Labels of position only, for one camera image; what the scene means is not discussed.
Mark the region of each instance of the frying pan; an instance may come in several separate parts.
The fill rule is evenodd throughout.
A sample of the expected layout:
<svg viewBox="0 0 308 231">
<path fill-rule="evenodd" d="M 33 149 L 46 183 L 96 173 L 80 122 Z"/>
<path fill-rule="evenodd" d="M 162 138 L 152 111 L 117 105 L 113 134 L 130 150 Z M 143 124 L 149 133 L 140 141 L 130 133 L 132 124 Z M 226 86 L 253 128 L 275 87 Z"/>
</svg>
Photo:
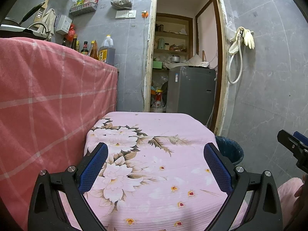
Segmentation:
<svg viewBox="0 0 308 231">
<path fill-rule="evenodd" d="M 21 27 L 21 24 L 23 22 L 25 22 L 26 20 L 28 20 L 35 12 L 37 12 L 43 5 L 45 4 L 45 2 L 40 3 L 39 5 L 35 6 L 34 8 L 32 8 L 20 21 L 20 23 L 18 23 L 16 20 L 6 17 L 2 24 L 6 24 L 6 25 L 12 25 L 12 26 L 17 26 L 17 27 Z"/>
</svg>

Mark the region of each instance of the wall switch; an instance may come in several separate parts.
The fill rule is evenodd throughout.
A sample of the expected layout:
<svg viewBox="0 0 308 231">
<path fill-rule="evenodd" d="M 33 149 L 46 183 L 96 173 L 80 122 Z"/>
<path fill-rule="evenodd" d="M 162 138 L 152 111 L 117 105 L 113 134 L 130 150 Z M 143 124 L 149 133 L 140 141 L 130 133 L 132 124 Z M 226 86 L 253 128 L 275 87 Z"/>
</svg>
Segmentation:
<svg viewBox="0 0 308 231">
<path fill-rule="evenodd" d="M 125 18 L 136 18 L 136 10 L 129 10 L 126 13 L 126 17 Z"/>
<path fill-rule="evenodd" d="M 118 10 L 116 12 L 115 18 L 125 18 L 127 15 L 127 10 Z"/>
</svg>

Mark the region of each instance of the shower hose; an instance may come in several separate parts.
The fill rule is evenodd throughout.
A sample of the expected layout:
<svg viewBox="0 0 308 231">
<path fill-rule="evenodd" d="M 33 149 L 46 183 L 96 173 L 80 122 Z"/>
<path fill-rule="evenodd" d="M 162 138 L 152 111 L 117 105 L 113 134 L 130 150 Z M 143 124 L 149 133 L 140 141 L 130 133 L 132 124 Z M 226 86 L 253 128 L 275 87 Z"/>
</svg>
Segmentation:
<svg viewBox="0 0 308 231">
<path fill-rule="evenodd" d="M 232 60 L 234 58 L 234 55 L 233 54 L 230 58 L 230 61 L 229 61 L 229 64 L 227 66 L 227 78 L 228 78 L 228 81 L 231 83 L 231 84 L 235 84 L 239 81 L 239 79 L 241 78 L 241 75 L 242 75 L 242 71 L 243 71 L 243 57 L 242 57 L 242 50 L 241 50 L 241 36 L 238 36 L 238 51 L 240 53 L 240 59 L 241 59 L 241 67 L 240 67 L 240 73 L 238 74 L 238 77 L 236 78 L 235 81 L 231 81 L 231 78 L 230 78 L 230 68 L 231 68 L 231 63 L 232 63 Z"/>
</svg>

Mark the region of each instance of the pink floral tablecloth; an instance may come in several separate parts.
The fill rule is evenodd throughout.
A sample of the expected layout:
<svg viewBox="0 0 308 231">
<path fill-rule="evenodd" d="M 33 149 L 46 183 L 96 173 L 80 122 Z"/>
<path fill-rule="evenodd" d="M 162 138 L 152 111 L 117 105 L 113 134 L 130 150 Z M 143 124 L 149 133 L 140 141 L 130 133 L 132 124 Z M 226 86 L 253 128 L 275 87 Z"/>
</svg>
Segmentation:
<svg viewBox="0 0 308 231">
<path fill-rule="evenodd" d="M 84 154 L 99 142 L 108 159 L 84 197 L 107 230 L 204 230 L 227 197 L 203 157 L 205 144 L 217 146 L 215 136 L 188 115 L 108 113 L 88 132 Z"/>
</svg>

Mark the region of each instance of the person's hand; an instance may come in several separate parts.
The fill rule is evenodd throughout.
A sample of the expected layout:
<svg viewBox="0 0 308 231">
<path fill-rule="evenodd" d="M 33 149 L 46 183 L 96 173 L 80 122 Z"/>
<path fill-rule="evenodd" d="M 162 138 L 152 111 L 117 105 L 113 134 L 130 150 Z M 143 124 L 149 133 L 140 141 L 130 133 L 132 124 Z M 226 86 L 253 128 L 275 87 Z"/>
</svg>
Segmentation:
<svg viewBox="0 0 308 231">
<path fill-rule="evenodd" d="M 305 174 L 305 175 L 303 175 L 303 181 L 304 181 L 304 184 L 305 184 L 305 180 L 308 178 L 308 175 L 307 174 Z M 302 208 L 302 204 L 301 204 L 301 194 L 303 193 L 303 188 L 304 188 L 304 184 L 303 185 L 301 185 L 300 187 L 299 187 L 299 189 L 295 192 L 295 194 L 294 194 L 294 197 L 295 198 L 297 198 L 296 199 L 296 201 L 295 201 L 295 203 L 294 203 L 294 205 L 293 205 L 293 209 L 292 209 L 292 212 L 291 212 L 291 215 L 293 216 L 293 215 L 295 215 L 295 214 L 297 214 L 300 210 L 301 210 L 301 208 Z"/>
</svg>

